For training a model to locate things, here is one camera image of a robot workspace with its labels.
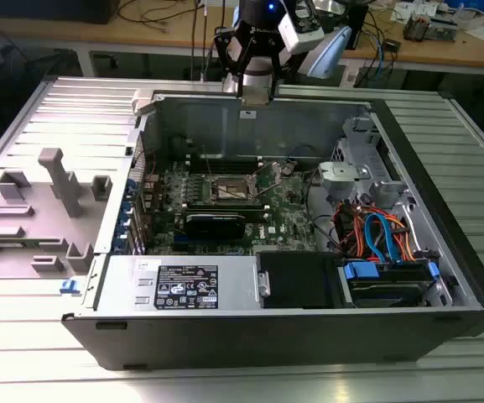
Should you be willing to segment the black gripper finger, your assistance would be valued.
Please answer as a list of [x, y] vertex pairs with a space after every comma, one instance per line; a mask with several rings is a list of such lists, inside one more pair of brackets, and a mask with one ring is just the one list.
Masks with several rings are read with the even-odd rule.
[[[240, 45], [240, 53], [234, 60], [228, 53], [228, 46], [235, 40]], [[236, 25], [231, 28], [217, 28], [214, 37], [216, 52], [221, 64], [222, 76], [237, 78], [236, 95], [243, 94], [243, 75], [250, 62], [250, 28], [248, 25]]]
[[274, 99], [278, 83], [286, 77], [289, 70], [289, 58], [290, 53], [281, 39], [270, 39], [268, 41], [267, 59], [270, 64], [269, 101]]

